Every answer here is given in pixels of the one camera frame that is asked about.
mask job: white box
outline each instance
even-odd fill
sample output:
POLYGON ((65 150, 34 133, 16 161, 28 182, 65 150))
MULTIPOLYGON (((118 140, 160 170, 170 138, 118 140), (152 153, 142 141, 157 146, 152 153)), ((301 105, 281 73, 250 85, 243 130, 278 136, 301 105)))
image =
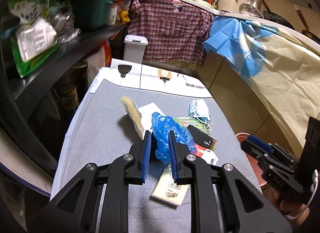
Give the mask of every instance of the white box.
POLYGON ((124 43, 123 60, 141 64, 144 50, 148 45, 147 38, 143 36, 126 35, 124 43))

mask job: crumpled plastic bag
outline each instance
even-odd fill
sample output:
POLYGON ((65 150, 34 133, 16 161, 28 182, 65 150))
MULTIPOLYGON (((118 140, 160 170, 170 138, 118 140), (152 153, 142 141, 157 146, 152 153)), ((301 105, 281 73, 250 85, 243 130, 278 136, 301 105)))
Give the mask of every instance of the crumpled plastic bag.
POLYGON ((170 163, 168 135, 174 131, 176 141, 189 147, 191 153, 196 153, 195 143, 189 130, 182 127, 171 116, 162 116, 158 112, 152 114, 152 131, 157 140, 156 157, 164 163, 170 163))

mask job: frying pan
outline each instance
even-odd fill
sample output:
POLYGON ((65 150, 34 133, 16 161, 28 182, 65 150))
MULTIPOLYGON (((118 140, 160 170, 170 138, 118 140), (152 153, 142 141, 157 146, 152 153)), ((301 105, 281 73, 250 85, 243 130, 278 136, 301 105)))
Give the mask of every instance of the frying pan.
POLYGON ((294 8, 296 9, 296 12, 298 13, 299 18, 301 19, 304 27, 306 28, 305 30, 302 31, 302 34, 307 36, 308 38, 312 39, 313 41, 317 42, 318 44, 320 44, 320 39, 309 30, 308 24, 307 24, 304 16, 302 15, 302 12, 298 8, 298 6, 294 5, 294 8))
POLYGON ((266 7, 267 10, 265 10, 263 12, 263 17, 265 20, 269 20, 269 21, 273 21, 275 23, 281 24, 283 26, 286 26, 290 29, 294 29, 294 27, 284 18, 282 18, 280 15, 271 12, 271 10, 269 9, 268 5, 266 4, 265 0, 260 0, 262 2, 262 4, 266 7))

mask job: gray surface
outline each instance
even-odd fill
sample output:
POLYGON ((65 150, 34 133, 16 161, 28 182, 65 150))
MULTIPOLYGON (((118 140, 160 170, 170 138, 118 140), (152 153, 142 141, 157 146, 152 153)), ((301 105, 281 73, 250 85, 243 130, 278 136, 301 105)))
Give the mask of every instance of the gray surface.
MULTIPOLYGON (((62 164, 61 189, 85 164, 111 163, 128 153, 139 141, 133 123, 120 98, 132 98, 138 107, 154 102, 166 115, 187 117, 193 98, 119 87, 104 80, 95 94, 89 94, 80 110, 62 164)), ((233 164, 258 189, 254 172, 222 111, 213 98, 204 99, 213 118, 211 136, 217 140, 217 165, 233 164)), ((151 161, 148 178, 143 186, 129 186, 129 232, 190 232, 190 190, 181 206, 173 208, 149 196, 164 169, 164 164, 151 161)))

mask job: white bin rim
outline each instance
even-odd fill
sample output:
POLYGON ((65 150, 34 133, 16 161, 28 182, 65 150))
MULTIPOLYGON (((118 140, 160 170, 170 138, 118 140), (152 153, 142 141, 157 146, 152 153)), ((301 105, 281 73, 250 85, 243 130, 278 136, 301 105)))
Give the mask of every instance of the white bin rim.
POLYGON ((146 37, 136 35, 126 35, 124 43, 135 44, 139 46, 146 46, 149 44, 146 37))

